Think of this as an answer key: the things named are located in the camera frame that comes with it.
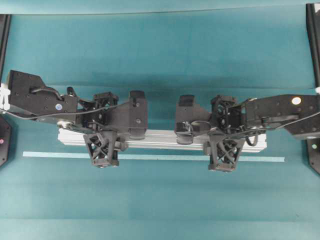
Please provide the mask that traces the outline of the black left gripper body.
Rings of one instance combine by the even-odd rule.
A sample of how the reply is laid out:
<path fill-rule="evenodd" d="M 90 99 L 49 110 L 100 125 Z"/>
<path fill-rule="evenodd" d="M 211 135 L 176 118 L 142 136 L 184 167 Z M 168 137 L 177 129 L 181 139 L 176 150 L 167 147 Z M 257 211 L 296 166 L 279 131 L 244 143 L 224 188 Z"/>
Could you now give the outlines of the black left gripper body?
<path fill-rule="evenodd" d="M 130 128 L 148 128 L 147 99 L 129 99 L 118 104 L 118 96 L 112 92 L 97 93 L 94 95 L 96 108 L 106 107 L 95 113 L 93 132 L 114 131 L 118 134 L 130 135 Z"/>

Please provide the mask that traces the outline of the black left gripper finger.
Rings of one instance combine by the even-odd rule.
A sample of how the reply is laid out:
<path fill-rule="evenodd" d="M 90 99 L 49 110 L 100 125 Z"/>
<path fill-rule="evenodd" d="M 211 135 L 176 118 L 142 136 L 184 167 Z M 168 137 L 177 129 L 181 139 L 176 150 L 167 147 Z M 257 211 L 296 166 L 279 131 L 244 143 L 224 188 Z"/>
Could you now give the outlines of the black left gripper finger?
<path fill-rule="evenodd" d="M 146 129 L 145 128 L 130 128 L 129 138 L 132 140 L 143 140 L 145 138 Z"/>
<path fill-rule="evenodd" d="M 145 99 L 145 92 L 141 90 L 132 90 L 129 92 L 129 99 Z"/>

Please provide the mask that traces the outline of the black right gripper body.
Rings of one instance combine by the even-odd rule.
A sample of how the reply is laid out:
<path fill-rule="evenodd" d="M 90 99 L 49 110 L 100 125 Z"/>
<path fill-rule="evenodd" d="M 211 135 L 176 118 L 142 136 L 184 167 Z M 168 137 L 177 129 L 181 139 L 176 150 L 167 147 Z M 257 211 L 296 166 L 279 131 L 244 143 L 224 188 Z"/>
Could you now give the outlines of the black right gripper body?
<path fill-rule="evenodd" d="M 233 96 L 217 95 L 211 100 L 211 111 L 207 111 L 198 103 L 193 105 L 176 104 L 174 132 L 192 131 L 193 136 L 203 135 L 210 130 L 222 131 L 226 124 L 227 110 L 234 106 L 237 100 Z"/>

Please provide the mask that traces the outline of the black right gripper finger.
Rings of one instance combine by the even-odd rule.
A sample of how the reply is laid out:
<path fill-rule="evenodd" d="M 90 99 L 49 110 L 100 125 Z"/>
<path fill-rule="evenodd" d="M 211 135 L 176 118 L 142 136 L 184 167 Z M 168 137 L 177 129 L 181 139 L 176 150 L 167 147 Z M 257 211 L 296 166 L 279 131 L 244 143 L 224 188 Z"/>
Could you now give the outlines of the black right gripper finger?
<path fill-rule="evenodd" d="M 179 105 L 193 105 L 195 103 L 195 96 L 191 94 L 181 95 L 178 100 Z"/>
<path fill-rule="evenodd" d="M 179 130 L 176 132 L 176 142 L 180 145 L 191 145 L 194 135 L 191 130 Z"/>

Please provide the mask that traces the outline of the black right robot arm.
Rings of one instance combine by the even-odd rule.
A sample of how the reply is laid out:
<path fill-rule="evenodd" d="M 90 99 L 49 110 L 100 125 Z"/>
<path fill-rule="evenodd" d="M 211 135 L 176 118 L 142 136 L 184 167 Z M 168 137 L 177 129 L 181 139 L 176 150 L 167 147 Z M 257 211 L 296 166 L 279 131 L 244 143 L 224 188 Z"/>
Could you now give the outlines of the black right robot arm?
<path fill-rule="evenodd" d="M 285 129 L 298 140 L 320 137 L 319 95 L 283 94 L 238 103 L 233 96 L 217 95 L 207 111 L 195 96 L 182 95 L 176 104 L 174 132 L 180 144 L 196 136 L 247 139 Z"/>

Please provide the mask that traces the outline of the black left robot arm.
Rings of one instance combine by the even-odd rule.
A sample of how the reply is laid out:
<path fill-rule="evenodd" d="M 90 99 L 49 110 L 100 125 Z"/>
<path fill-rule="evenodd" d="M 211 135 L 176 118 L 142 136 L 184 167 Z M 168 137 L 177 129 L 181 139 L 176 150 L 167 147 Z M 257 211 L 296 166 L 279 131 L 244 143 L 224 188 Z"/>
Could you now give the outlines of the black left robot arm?
<path fill-rule="evenodd" d="M 143 91 L 131 91 L 121 104 L 112 92 L 96 93 L 92 100 L 86 100 L 72 87 L 62 95 L 46 86 L 40 76 L 16 70 L 9 72 L 7 86 L 10 111 L 23 118 L 83 134 L 114 131 L 133 139 L 145 137 L 148 103 Z"/>

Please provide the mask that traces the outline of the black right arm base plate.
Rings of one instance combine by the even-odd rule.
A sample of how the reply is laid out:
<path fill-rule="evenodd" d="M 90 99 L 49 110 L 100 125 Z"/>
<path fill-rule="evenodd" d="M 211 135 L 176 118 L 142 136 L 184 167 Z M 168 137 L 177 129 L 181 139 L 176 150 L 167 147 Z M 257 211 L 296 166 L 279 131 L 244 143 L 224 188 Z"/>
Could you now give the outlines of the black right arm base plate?
<path fill-rule="evenodd" d="M 320 174 L 320 139 L 308 139 L 306 141 L 308 163 L 310 167 Z"/>

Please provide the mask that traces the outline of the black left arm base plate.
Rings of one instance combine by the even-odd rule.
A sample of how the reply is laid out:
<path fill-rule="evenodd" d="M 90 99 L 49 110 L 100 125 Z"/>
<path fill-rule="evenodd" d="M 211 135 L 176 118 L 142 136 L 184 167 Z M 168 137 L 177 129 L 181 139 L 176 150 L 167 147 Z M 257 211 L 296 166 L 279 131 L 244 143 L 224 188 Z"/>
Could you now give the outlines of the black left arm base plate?
<path fill-rule="evenodd" d="M 11 125 L 0 116 L 0 166 L 4 165 L 8 160 L 11 135 Z"/>

